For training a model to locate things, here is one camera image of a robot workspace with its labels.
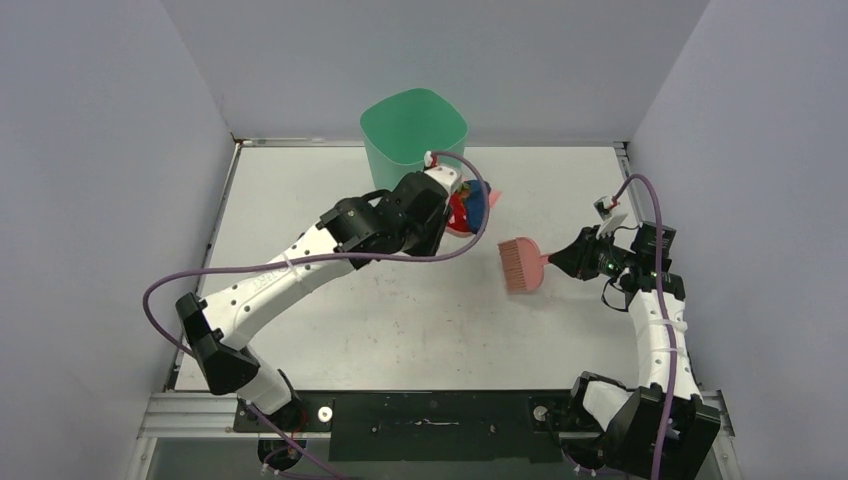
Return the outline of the pink hand brush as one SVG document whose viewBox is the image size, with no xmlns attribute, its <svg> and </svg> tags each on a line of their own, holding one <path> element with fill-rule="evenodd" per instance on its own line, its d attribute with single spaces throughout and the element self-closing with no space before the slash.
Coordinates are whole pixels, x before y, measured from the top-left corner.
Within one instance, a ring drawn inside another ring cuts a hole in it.
<svg viewBox="0 0 848 480">
<path fill-rule="evenodd" d="M 548 255 L 528 237 L 516 237 L 498 243 L 505 288 L 508 294 L 524 294 L 537 290 L 544 281 Z"/>
</svg>

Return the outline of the pink plastic dustpan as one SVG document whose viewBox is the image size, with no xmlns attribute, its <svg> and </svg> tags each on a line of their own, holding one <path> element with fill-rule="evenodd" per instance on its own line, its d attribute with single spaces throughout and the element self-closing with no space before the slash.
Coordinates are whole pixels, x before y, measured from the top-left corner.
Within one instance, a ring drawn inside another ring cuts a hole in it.
<svg viewBox="0 0 848 480">
<path fill-rule="evenodd" d="M 502 196 L 502 193 L 503 193 L 503 192 L 502 192 L 502 191 L 500 191 L 500 190 L 492 190 L 492 191 L 490 191 L 490 193 L 488 194 L 488 197 L 487 197 L 487 203 L 488 203 L 488 207 L 489 207 L 490 209 L 491 209 L 491 208 L 494 208 L 494 206 L 496 205 L 496 203 L 498 202 L 498 200 L 499 200 L 499 199 L 500 199 L 500 197 Z"/>
</svg>

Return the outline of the green plastic bin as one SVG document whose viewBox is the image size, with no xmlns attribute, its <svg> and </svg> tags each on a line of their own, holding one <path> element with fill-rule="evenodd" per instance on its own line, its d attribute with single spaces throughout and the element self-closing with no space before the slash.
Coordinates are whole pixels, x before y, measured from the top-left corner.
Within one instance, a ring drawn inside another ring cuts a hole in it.
<svg viewBox="0 0 848 480">
<path fill-rule="evenodd" d="M 374 186 L 392 190 L 402 177 L 423 168 L 433 150 L 464 153 L 469 126 L 446 99 L 426 88 L 389 96 L 360 116 Z"/>
</svg>

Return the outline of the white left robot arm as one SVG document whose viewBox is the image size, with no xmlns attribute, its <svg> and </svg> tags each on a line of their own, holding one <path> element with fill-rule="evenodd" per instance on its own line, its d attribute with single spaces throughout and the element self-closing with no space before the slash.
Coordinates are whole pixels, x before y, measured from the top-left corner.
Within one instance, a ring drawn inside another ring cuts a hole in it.
<svg viewBox="0 0 848 480">
<path fill-rule="evenodd" d="M 258 275 L 206 297 L 176 301 L 194 359 L 214 395 L 236 393 L 255 404 L 270 428 L 297 420 L 299 405 L 286 376 L 250 342 L 283 311 L 322 285 L 361 269 L 374 254 L 436 253 L 461 175 L 434 167 L 405 175 L 393 190 L 339 200 Z"/>
</svg>

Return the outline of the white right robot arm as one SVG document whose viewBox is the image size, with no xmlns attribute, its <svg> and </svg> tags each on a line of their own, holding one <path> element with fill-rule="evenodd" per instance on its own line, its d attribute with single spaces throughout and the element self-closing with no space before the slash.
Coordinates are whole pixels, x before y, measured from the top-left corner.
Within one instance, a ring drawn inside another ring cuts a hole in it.
<svg viewBox="0 0 848 480">
<path fill-rule="evenodd" d="M 638 382 L 584 372 L 565 402 L 561 426 L 597 431 L 564 440 L 563 452 L 587 470 L 609 468 L 651 479 L 693 479 L 719 433 L 719 411 L 705 404 L 693 376 L 683 319 L 685 287 L 670 272 L 675 229 L 645 222 L 627 249 L 598 226 L 585 227 L 548 261 L 568 276 L 607 277 L 625 296 L 634 326 Z"/>
</svg>

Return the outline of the red paper scrap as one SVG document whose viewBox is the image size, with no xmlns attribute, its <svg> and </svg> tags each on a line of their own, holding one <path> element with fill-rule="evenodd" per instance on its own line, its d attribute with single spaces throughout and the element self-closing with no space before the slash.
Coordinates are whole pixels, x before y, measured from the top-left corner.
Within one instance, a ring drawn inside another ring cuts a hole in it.
<svg viewBox="0 0 848 480">
<path fill-rule="evenodd" d="M 445 232 L 458 238 L 466 238 L 473 234 L 467 220 L 467 208 L 465 205 L 465 199 L 467 197 L 467 192 L 455 192 L 451 195 L 448 202 L 451 208 L 451 215 L 447 221 Z"/>
</svg>

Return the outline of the long blue paper scrap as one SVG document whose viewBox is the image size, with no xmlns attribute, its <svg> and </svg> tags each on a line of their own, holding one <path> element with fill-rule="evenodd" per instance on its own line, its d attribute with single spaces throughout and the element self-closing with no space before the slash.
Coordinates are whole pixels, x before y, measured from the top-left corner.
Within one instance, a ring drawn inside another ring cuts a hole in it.
<svg viewBox="0 0 848 480">
<path fill-rule="evenodd" d="M 468 197 L 465 199 L 467 208 L 467 220 L 472 231 L 478 232 L 483 220 L 484 207 L 488 206 L 487 197 L 491 191 L 488 182 L 481 183 L 479 180 L 469 180 Z"/>
</svg>

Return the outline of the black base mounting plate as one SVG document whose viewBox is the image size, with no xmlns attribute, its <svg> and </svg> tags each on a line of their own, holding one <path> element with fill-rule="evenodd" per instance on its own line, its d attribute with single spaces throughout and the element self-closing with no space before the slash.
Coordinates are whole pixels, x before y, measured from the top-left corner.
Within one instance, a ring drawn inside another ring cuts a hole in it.
<svg viewBox="0 0 848 480">
<path fill-rule="evenodd" d="M 306 391 L 292 424 L 331 462 L 559 461 L 600 430 L 566 419 L 566 390 Z"/>
</svg>

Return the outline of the aluminium frame rail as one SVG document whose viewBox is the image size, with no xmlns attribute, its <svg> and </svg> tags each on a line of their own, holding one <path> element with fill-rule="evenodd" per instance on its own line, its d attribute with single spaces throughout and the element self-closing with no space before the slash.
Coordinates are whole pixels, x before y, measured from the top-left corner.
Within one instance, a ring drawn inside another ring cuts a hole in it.
<svg viewBox="0 0 848 480">
<path fill-rule="evenodd" d="M 589 421 L 564 420 L 571 393 L 559 390 L 304 390 L 293 417 L 263 420 L 247 401 L 206 392 L 155 394 L 149 400 L 143 438 L 270 439 L 284 431 L 295 439 L 411 437 L 426 434 L 483 438 L 557 433 L 592 439 Z"/>
</svg>

